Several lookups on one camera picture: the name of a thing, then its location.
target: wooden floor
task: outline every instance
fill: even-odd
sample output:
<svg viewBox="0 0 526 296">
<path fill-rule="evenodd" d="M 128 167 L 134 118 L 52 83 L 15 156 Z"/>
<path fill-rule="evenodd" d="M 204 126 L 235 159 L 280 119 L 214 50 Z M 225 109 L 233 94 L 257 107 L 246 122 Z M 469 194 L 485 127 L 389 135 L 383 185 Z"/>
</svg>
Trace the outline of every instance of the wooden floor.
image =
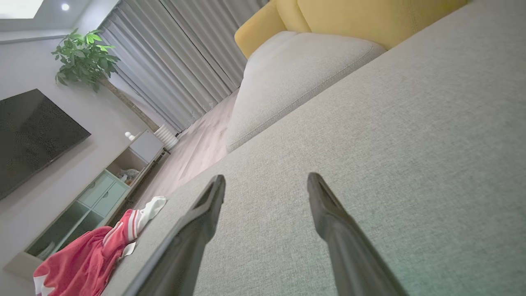
<svg viewBox="0 0 526 296">
<path fill-rule="evenodd" d="M 165 154 L 130 197 L 128 208 L 142 209 L 154 196 L 168 196 L 227 155 L 227 130 L 237 91 L 217 104 L 177 136 L 179 143 Z"/>
</svg>

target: tv stand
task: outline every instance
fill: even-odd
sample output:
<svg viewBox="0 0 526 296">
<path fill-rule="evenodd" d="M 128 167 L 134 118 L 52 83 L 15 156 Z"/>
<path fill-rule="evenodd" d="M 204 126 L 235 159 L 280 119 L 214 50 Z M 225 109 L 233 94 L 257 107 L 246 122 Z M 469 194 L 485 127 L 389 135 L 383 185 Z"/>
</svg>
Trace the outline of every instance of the tv stand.
<svg viewBox="0 0 526 296">
<path fill-rule="evenodd" d="M 108 225 L 165 152 L 163 143 L 152 132 L 146 130 L 137 135 L 118 157 L 86 184 L 53 223 L 4 269 L 33 281 L 33 272 L 47 257 L 84 233 Z M 127 169 L 139 172 L 129 182 L 117 177 L 121 170 Z"/>
</svg>

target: plant trunk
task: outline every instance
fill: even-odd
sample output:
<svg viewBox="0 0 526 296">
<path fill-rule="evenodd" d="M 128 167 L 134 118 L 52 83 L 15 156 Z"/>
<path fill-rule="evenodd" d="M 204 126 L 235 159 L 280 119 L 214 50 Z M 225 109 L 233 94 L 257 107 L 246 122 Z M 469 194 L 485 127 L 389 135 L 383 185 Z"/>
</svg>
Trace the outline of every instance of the plant trunk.
<svg viewBox="0 0 526 296">
<path fill-rule="evenodd" d="M 146 125 L 148 125 L 148 127 L 153 132 L 157 132 L 159 126 L 155 124 L 155 122 L 153 122 L 153 120 L 151 120 L 148 116 L 146 116 L 146 114 L 144 114 L 144 112 L 141 109 L 139 109 L 139 107 L 137 107 L 132 101 L 130 101 L 128 97 L 125 94 L 123 94 L 118 88 L 116 88 L 115 85 L 113 85 L 107 78 L 101 78 L 100 83 L 107 89 L 109 89 L 109 91 L 111 91 L 115 96 L 117 96 L 117 98 L 119 98 L 119 100 L 121 100 L 126 106 L 128 106 L 128 108 L 130 108 L 135 114 L 137 114 L 137 116 L 139 116 L 139 118 L 142 119 L 144 123 L 146 123 Z"/>
</svg>

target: red cloth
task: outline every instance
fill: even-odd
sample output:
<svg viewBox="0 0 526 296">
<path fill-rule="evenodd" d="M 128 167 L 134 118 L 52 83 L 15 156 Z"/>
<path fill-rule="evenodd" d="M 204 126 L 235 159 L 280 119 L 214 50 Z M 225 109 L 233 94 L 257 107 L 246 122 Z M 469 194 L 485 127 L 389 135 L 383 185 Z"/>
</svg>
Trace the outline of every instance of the red cloth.
<svg viewBox="0 0 526 296">
<path fill-rule="evenodd" d="M 37 295 L 100 295 L 123 249 L 138 236 L 141 212 L 128 210 L 114 228 L 86 232 L 33 273 Z"/>
</svg>

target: ceiling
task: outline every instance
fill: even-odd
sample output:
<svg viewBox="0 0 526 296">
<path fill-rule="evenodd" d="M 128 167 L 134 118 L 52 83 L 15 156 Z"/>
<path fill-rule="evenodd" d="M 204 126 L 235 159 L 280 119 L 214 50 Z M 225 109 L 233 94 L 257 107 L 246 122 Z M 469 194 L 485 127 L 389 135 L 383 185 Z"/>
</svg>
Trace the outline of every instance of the ceiling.
<svg viewBox="0 0 526 296">
<path fill-rule="evenodd" d="M 44 0 L 32 19 L 0 19 L 0 32 L 71 29 L 91 1 Z M 69 5 L 67 11 L 61 8 L 64 3 Z"/>
</svg>

